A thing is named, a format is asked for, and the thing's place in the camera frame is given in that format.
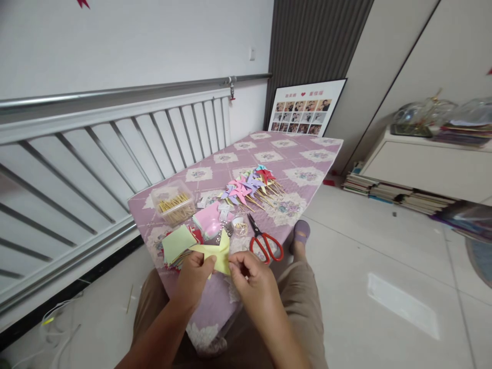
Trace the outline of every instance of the stack of books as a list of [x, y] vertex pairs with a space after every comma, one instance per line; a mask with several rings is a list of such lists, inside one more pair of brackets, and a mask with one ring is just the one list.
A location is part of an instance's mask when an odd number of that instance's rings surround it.
[[401, 195], [411, 195], [413, 189], [392, 183], [380, 182], [369, 190], [369, 198], [387, 203], [399, 203], [396, 199]]
[[379, 183], [372, 178], [359, 175], [363, 166], [364, 163], [361, 161], [355, 164], [354, 169], [347, 175], [345, 182], [342, 184], [344, 190], [367, 196], [371, 187]]
[[471, 126], [460, 121], [450, 121], [441, 127], [433, 140], [448, 144], [482, 147], [492, 138], [492, 124]]
[[430, 192], [361, 176], [360, 171], [363, 166], [364, 163], [361, 161], [355, 163], [354, 169], [342, 184], [344, 190], [374, 200], [402, 205], [427, 215], [434, 215], [456, 202], [454, 199]]
[[400, 205], [427, 215], [434, 215], [455, 202], [456, 200], [448, 197], [414, 190], [413, 193], [403, 196]]

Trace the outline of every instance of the photo frame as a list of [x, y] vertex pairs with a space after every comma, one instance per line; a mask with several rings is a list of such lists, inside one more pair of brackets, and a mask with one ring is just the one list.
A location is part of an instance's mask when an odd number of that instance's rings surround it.
[[322, 137], [347, 78], [278, 88], [269, 131]]

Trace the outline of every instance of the red scissor handle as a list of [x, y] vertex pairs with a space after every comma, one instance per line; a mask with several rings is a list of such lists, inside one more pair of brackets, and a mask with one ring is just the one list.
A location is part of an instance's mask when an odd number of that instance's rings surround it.
[[[263, 255], [265, 256], [265, 261], [264, 261], [265, 264], [270, 264], [269, 254], [271, 255], [272, 259], [274, 259], [275, 261], [282, 260], [283, 259], [283, 247], [278, 243], [278, 241], [275, 238], [273, 238], [272, 236], [270, 236], [270, 235], [268, 235], [266, 233], [262, 233], [261, 235], [263, 236], [263, 240], [265, 240], [265, 245], [266, 245], [266, 248], [268, 249], [268, 253], [265, 250], [265, 248], [263, 247], [263, 245], [261, 244], [261, 242], [258, 240], [257, 237], [253, 237], [251, 239], [251, 242], [250, 242], [250, 251], [253, 253], [253, 243], [256, 241], [256, 243], [260, 247], [261, 251], [263, 252]], [[280, 256], [278, 258], [276, 258], [275, 255], [274, 255], [274, 253], [272, 252], [272, 249], [270, 248], [270, 244], [268, 243], [268, 238], [271, 241], [275, 242], [275, 244], [277, 245], [278, 249], [280, 250]]]
[[258, 241], [258, 238], [253, 237], [253, 238], [251, 239], [251, 242], [250, 242], [250, 251], [251, 251], [253, 254], [255, 253], [255, 252], [253, 251], [253, 243], [254, 243], [255, 241], [256, 241], [256, 243], [258, 244], [258, 246], [260, 246], [261, 251], [263, 251], [263, 255], [265, 256], [265, 261], [264, 261], [264, 263], [265, 263], [265, 264], [267, 264], [267, 265], [268, 265], [268, 264], [270, 264], [270, 257], [268, 257], [268, 253], [267, 253], [267, 251], [265, 250], [265, 248], [263, 247], [263, 245], [261, 244], [261, 242], [260, 242], [260, 241]]
[[[277, 248], [280, 250], [280, 256], [278, 258], [276, 258], [275, 254], [272, 252], [272, 249], [270, 248], [270, 245], [268, 244], [267, 238], [269, 238], [271, 241], [275, 242], [275, 244], [277, 245]], [[268, 248], [268, 251], [270, 252], [270, 255], [272, 256], [272, 259], [274, 259], [275, 261], [282, 260], [283, 259], [283, 247], [278, 243], [278, 241], [267, 233], [263, 233], [263, 239], [265, 240], [266, 247]]]

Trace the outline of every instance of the foot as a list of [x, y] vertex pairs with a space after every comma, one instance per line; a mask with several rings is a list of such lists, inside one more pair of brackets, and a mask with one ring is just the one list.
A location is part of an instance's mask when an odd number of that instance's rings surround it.
[[297, 221], [294, 226], [294, 241], [290, 251], [294, 255], [294, 261], [306, 260], [306, 241], [309, 238], [309, 224], [304, 220]]

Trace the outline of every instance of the wall switch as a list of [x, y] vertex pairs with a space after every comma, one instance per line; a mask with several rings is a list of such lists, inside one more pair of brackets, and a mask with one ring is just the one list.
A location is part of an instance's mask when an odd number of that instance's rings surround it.
[[256, 48], [250, 46], [250, 61], [253, 62], [256, 59]]

